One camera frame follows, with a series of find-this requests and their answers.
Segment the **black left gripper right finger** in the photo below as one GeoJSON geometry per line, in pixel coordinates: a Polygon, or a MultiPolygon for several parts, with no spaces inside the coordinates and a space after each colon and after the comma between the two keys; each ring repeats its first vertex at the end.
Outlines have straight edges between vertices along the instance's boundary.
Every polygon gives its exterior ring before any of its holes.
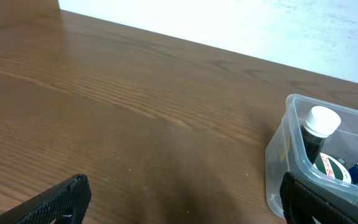
{"type": "Polygon", "coordinates": [[[292,172],[283,176],[280,197],[287,223],[357,223],[350,202],[292,172]]]}

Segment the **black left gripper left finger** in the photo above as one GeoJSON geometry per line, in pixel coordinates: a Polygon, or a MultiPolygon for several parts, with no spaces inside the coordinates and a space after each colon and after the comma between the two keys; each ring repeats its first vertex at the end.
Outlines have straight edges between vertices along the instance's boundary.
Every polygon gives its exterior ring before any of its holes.
{"type": "Polygon", "coordinates": [[[60,182],[0,215],[5,224],[81,224],[91,201],[88,177],[84,174],[60,182]]]}

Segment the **green Zam-Buk box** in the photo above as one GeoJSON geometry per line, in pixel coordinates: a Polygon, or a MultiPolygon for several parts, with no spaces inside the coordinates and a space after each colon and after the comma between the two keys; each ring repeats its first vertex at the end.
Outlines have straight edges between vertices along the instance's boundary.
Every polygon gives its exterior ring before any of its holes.
{"type": "Polygon", "coordinates": [[[328,177],[341,180],[348,184],[352,183],[348,166],[345,160],[340,157],[321,152],[313,166],[328,177]]]}

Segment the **dark bottle white cap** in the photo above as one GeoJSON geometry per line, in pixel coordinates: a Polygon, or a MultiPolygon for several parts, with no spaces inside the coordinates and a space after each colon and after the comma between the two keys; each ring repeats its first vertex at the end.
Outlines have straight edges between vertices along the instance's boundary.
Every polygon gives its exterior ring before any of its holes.
{"type": "Polygon", "coordinates": [[[341,123],[340,116],[333,110],[314,106],[309,110],[300,126],[308,160],[314,164],[326,138],[330,137],[341,123]]]}

